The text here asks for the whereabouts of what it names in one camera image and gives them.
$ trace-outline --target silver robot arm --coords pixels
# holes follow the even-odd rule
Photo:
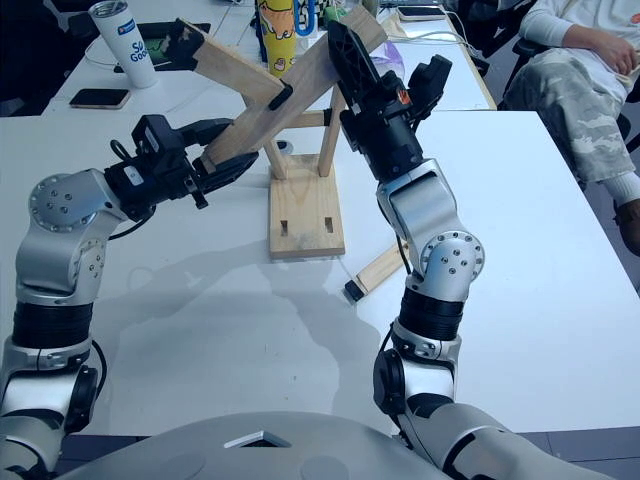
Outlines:
[[[416,454],[454,479],[609,478],[547,455],[481,410],[455,403],[458,325],[484,250],[414,134],[441,97],[451,63],[436,56],[420,64],[407,90],[393,72],[378,75],[347,27],[331,22],[328,35],[349,105],[343,130],[379,181],[378,203],[407,241],[413,267],[391,327],[393,347],[383,345],[375,361],[374,401]]]
[[[31,192],[30,226],[16,257],[13,335],[0,369],[0,478],[46,478],[64,436],[91,420],[98,372],[84,363],[107,242],[121,222],[138,222],[132,231],[164,200],[191,195],[205,207],[206,193],[249,168],[257,154],[214,174],[187,160],[187,146],[208,144],[229,123],[173,130],[162,116],[144,116],[132,133],[135,157],[112,142],[122,162],[104,173],[53,175]]]

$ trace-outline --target white desk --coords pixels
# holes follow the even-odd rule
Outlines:
[[[137,115],[117,119],[0,120],[3,337],[31,187],[53,172],[114,163],[108,140],[131,149]],[[496,132],[509,134],[497,141]],[[299,147],[309,131],[283,137]],[[639,425],[640,300],[537,116],[436,112],[419,138],[487,251],[460,329],[458,400],[515,431]],[[150,435],[255,410],[389,427],[371,400],[371,369],[404,275],[355,307],[344,300],[343,284],[393,235],[364,160],[342,138],[335,166],[347,243],[339,259],[269,261],[264,159],[210,195],[209,208],[165,203],[110,244],[92,323],[110,376],[85,433]]]
[[[259,62],[258,41],[252,28],[248,28],[253,15],[252,2],[245,0],[243,5],[231,5],[220,0],[189,0],[189,2],[171,2],[163,0],[159,6],[152,2],[134,0],[129,2],[139,23],[172,21],[182,16],[189,21],[211,23],[211,33],[223,44],[239,51],[245,58]],[[421,22],[434,30],[451,31],[446,21]],[[398,50],[405,64],[405,83],[419,62],[428,63],[435,54],[440,54],[453,62],[444,95],[436,110],[491,110],[495,103],[488,94],[484,83],[475,68],[469,65],[466,50],[455,43],[432,41],[430,44],[398,44]],[[89,51],[89,58],[108,64],[115,59],[108,47],[99,38]],[[221,92],[229,95],[231,90],[194,72],[160,72],[159,82],[147,89],[134,89],[132,98],[119,112],[86,112],[69,107],[69,100],[82,88],[132,88],[126,75],[114,73],[112,66],[98,65],[86,57],[69,75],[62,88],[51,100],[44,111],[53,113],[71,113],[79,116],[113,116],[116,113],[171,113],[175,110],[202,111],[203,105],[212,105],[206,110],[207,117],[219,116],[217,107]],[[328,105],[329,96],[316,104],[317,108]]]

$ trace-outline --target wooden plank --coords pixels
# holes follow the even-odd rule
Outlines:
[[[343,22],[360,36],[369,51],[386,40],[382,27],[360,5]],[[205,148],[202,161],[208,172],[213,172],[218,163],[262,148],[338,81],[326,35],[298,59],[282,81],[293,87],[293,93],[279,108],[250,106]]]
[[[402,242],[402,248],[408,256],[409,246],[406,242]],[[362,293],[367,295],[398,270],[402,263],[398,245],[394,244],[356,275],[356,284],[362,289]]]
[[[326,177],[329,175],[333,164],[333,154],[336,152],[336,143],[340,135],[340,112],[347,106],[347,101],[342,96],[342,92],[337,85],[334,85],[331,93],[331,121],[324,130],[322,139],[322,149],[320,150],[320,160],[318,161],[318,175]]]
[[[188,42],[189,36],[198,33],[204,37],[204,43],[193,54],[198,61],[196,73],[248,96],[259,105],[268,105],[282,91],[282,82],[260,65],[247,61],[189,22],[181,21],[186,25],[182,33],[183,40]]]
[[[308,110],[298,115],[287,128],[324,127],[324,110]]]
[[[278,148],[278,142],[273,138],[264,144],[264,151],[271,164],[271,175],[278,180],[287,178],[287,162]]]
[[[318,176],[318,155],[285,156],[287,179],[271,180],[269,251],[272,258],[345,252],[336,178]]]

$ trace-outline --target yellow cup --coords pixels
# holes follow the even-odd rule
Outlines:
[[[294,0],[258,0],[262,40],[267,49],[269,73],[281,77],[293,65],[296,31],[293,21]]]

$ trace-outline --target black phone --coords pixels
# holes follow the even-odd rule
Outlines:
[[[424,22],[426,20],[442,20],[444,11],[437,6],[398,7],[398,16],[403,22]]]
[[[117,88],[83,88],[71,99],[73,108],[118,110],[127,103],[131,92]]]

